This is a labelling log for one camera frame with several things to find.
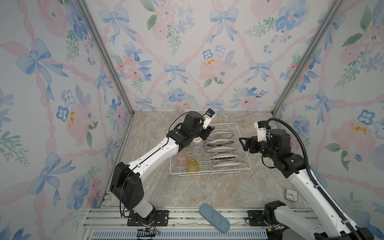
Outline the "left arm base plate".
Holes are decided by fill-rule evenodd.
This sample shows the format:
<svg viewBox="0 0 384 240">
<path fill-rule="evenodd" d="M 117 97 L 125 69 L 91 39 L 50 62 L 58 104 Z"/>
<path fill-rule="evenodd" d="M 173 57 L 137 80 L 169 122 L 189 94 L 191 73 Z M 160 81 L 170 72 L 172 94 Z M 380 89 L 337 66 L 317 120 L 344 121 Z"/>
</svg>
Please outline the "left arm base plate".
<svg viewBox="0 0 384 240">
<path fill-rule="evenodd" d="M 138 213 L 130 211 L 128 216 L 128 227 L 166 227 L 169 222 L 168 210 L 153 210 L 146 218 L 141 217 Z"/>
</svg>

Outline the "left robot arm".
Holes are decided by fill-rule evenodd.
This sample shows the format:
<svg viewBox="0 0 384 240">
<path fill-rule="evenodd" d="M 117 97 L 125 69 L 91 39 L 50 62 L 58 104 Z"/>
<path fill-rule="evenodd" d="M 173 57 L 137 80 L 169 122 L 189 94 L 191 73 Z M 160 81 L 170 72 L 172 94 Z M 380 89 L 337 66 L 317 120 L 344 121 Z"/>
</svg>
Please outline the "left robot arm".
<svg viewBox="0 0 384 240">
<path fill-rule="evenodd" d="M 118 163 L 113 172 L 110 192 L 128 211 L 138 214 L 145 221 L 152 220 L 156 208 L 144 198 L 143 182 L 166 159 L 189 146 L 193 140 L 206 140 L 215 129 L 210 126 L 215 115 L 212 109 L 208 109 L 204 115 L 190 111 L 182 123 L 170 127 L 166 137 L 156 147 L 129 164 Z"/>
</svg>

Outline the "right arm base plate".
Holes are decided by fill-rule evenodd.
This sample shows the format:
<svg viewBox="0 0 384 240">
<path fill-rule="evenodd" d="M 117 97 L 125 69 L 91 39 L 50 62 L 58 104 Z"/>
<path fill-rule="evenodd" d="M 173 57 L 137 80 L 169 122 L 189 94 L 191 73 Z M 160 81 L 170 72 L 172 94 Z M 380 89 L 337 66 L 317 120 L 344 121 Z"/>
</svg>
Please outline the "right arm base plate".
<svg viewBox="0 0 384 240">
<path fill-rule="evenodd" d="M 247 211 L 248 217 L 246 224 L 251 227 L 266 227 L 268 224 L 265 222 L 265 214 L 263 210 L 249 210 Z"/>
</svg>

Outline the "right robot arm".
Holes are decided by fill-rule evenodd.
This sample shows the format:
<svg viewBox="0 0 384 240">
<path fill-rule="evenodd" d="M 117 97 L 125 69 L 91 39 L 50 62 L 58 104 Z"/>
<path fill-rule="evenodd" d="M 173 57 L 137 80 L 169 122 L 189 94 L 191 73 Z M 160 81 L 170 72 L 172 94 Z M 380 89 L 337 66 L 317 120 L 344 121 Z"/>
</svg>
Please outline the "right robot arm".
<svg viewBox="0 0 384 240">
<path fill-rule="evenodd" d="M 265 140 L 249 137 L 239 141 L 244 151 L 273 160 L 274 167 L 298 189 L 320 221 L 316 224 L 306 220 L 283 202 L 274 201 L 265 204 L 262 220 L 266 224 L 281 224 L 306 240 L 374 239 L 371 231 L 350 219 L 317 181 L 306 159 L 307 154 L 292 153 L 290 135 L 285 130 L 270 130 Z"/>
</svg>

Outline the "orange sunburst plate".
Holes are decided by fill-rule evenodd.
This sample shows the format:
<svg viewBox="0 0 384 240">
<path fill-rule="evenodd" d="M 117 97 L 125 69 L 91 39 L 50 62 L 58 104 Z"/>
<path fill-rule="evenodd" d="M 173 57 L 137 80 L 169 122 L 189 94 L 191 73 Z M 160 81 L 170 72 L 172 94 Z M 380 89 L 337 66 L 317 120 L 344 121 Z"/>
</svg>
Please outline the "orange sunburst plate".
<svg viewBox="0 0 384 240">
<path fill-rule="evenodd" d="M 232 153 L 232 152 L 235 152 L 236 150 L 237 149 L 233 147 L 219 146 L 219 147 L 208 149 L 208 153 L 209 154 Z"/>
</svg>

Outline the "green red banded plate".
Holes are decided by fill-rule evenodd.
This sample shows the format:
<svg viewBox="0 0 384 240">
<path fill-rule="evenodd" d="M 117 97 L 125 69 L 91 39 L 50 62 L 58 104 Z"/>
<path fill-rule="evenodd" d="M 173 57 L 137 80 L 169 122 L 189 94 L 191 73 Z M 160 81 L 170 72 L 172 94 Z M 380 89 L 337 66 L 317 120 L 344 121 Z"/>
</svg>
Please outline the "green red banded plate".
<svg viewBox="0 0 384 240">
<path fill-rule="evenodd" d="M 230 160 L 230 159 L 236 159 L 239 158 L 239 155 L 236 154 L 218 154 L 213 157 L 210 157 L 210 160 Z"/>
</svg>

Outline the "green red rimmed plate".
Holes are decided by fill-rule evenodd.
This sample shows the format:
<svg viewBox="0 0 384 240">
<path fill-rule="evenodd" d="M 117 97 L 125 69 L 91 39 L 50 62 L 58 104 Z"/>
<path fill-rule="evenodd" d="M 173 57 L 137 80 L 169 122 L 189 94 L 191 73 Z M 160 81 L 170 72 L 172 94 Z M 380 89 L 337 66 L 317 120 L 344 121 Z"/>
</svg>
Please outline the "green red rimmed plate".
<svg viewBox="0 0 384 240">
<path fill-rule="evenodd" d="M 216 140 L 208 141 L 206 145 L 208 147 L 221 147 L 221 146 L 229 146 L 234 142 L 235 141 L 231 139 L 216 139 Z"/>
</svg>

